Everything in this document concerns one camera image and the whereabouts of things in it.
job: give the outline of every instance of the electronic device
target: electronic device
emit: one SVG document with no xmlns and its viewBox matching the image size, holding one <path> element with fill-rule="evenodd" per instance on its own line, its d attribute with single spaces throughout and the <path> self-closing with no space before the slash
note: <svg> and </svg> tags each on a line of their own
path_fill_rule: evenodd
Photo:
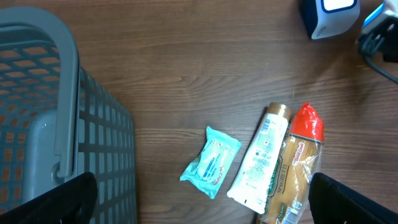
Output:
<svg viewBox="0 0 398 224">
<path fill-rule="evenodd" d="M 359 17 L 359 0 L 302 0 L 300 11 L 311 39 L 346 32 Z"/>
<path fill-rule="evenodd" d="M 358 40 L 359 53 L 373 70 L 398 84 L 392 76 L 373 63 L 371 57 L 383 54 L 385 62 L 398 62 L 398 0 L 386 0 L 364 21 Z"/>
</svg>

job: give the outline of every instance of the white device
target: white device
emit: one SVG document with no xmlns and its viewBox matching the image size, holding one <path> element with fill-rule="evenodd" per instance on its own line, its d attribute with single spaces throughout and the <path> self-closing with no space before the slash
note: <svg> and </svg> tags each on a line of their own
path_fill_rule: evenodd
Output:
<svg viewBox="0 0 398 224">
<path fill-rule="evenodd" d="M 301 13 L 311 39 L 346 32 L 359 17 L 359 0 L 303 0 Z"/>
</svg>

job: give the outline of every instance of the black object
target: black object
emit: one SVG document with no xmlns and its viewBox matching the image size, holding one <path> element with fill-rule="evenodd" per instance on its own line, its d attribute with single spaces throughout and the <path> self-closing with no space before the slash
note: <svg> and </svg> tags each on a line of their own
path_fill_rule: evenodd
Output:
<svg viewBox="0 0 398 224">
<path fill-rule="evenodd" d="M 385 62 L 398 62 L 398 18 L 389 16 L 370 33 L 359 38 L 359 53 L 369 67 L 398 84 L 398 78 L 378 67 L 371 60 L 377 52 L 383 54 Z"/>
<path fill-rule="evenodd" d="M 315 224 L 398 223 L 398 214 L 322 173 L 313 176 L 308 199 Z"/>
<path fill-rule="evenodd" d="M 0 216 L 0 223 L 87 224 L 98 194 L 94 174 L 86 172 Z"/>
</svg>

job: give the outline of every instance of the blue wet wipe package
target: blue wet wipe package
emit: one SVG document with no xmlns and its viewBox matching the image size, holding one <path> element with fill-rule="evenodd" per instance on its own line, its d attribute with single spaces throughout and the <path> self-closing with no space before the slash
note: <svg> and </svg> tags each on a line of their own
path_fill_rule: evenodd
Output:
<svg viewBox="0 0 398 224">
<path fill-rule="evenodd" d="M 214 199 L 242 143 L 220 131 L 206 128 L 207 142 L 200 155 L 180 177 Z"/>
</svg>

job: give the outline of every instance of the basket handle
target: basket handle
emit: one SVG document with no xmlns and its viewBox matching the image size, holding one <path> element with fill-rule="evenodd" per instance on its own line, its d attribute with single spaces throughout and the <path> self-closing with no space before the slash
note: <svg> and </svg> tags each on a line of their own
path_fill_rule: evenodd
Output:
<svg viewBox="0 0 398 224">
<path fill-rule="evenodd" d="M 59 177 L 72 175 L 75 140 L 76 92 L 79 57 L 69 28 L 55 15 L 34 7 L 10 7 L 0 10 L 0 27 L 23 25 L 49 36 L 58 48 L 60 86 L 55 127 L 54 155 L 60 156 Z"/>
</svg>

